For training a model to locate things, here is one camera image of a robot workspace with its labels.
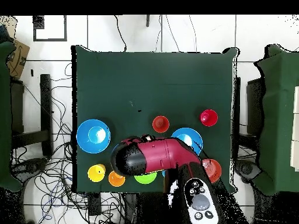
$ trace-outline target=blue bowl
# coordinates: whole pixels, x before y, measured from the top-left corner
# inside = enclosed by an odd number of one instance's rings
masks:
[[[186,145],[193,148],[193,150],[199,155],[203,148],[203,139],[197,131],[191,128],[177,129],[172,136],[173,138],[179,138]]]
[[[86,120],[77,130],[77,142],[79,147],[87,153],[100,153],[109,145],[109,128],[100,120]]]

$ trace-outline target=chair leg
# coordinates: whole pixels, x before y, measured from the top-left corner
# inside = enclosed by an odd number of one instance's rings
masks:
[[[150,15],[147,15],[147,27],[149,27],[150,26],[150,17],[149,17]]]

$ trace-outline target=red cup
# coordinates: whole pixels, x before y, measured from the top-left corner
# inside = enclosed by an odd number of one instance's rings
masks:
[[[216,181],[218,181],[220,179],[221,166],[216,160],[204,159],[203,167],[204,167],[211,183],[215,183]]]
[[[200,121],[205,126],[213,126],[218,121],[218,115],[217,113],[212,109],[204,110],[200,115]]]
[[[156,116],[152,122],[153,129],[158,133],[163,133],[169,128],[169,121],[165,116]]]

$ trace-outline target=green tabletop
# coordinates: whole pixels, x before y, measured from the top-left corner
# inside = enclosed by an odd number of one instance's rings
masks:
[[[230,186],[230,133],[232,62],[237,56],[236,48],[223,54],[91,52],[80,46],[75,51],[77,127],[95,118],[106,123],[111,132],[110,144],[101,153],[89,154],[77,146],[74,169],[78,192],[162,192],[161,172],[151,184],[140,184],[134,176],[129,176],[123,186],[111,186],[110,154],[129,136],[170,137],[182,127],[200,133],[203,150],[222,166],[221,178],[227,190],[234,190]],[[218,113],[215,126],[205,127],[199,121],[205,109]],[[152,128],[152,121],[158,115],[167,116],[170,122],[163,134]],[[87,172],[98,163],[106,166],[106,175],[101,182],[94,183]]]

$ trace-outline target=white controller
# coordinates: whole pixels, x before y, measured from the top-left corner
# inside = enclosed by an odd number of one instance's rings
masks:
[[[191,178],[185,184],[184,195],[192,224],[218,223],[218,214],[205,182]]]

